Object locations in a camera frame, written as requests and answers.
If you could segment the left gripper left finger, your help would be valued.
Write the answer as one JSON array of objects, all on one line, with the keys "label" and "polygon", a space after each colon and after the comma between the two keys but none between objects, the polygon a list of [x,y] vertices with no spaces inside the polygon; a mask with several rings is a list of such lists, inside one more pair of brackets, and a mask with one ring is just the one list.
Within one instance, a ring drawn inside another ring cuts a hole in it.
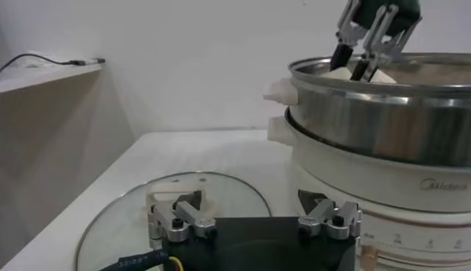
[{"label": "left gripper left finger", "polygon": [[202,190],[151,191],[146,195],[146,206],[150,242],[160,239],[184,242],[191,231],[203,239],[211,239],[216,234],[212,206],[205,202]]}]

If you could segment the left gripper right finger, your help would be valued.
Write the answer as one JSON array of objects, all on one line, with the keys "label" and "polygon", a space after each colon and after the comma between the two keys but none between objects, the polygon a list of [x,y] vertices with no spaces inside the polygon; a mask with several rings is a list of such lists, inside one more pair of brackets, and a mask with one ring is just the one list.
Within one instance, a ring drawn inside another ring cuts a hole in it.
[{"label": "left gripper right finger", "polygon": [[324,194],[299,189],[300,204],[305,212],[298,218],[300,229],[309,237],[322,231],[335,240],[357,239],[361,236],[362,211],[357,203],[338,206]]}]

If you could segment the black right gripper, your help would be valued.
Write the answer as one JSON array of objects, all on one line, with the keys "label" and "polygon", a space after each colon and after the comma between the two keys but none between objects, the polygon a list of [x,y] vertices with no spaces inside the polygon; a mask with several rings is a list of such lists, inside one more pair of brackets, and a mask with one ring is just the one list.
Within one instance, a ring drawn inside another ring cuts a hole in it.
[{"label": "black right gripper", "polygon": [[366,36],[364,53],[350,79],[371,81],[381,63],[400,56],[421,20],[418,0],[349,0],[337,23],[338,45],[330,70],[345,67],[353,49]]}]

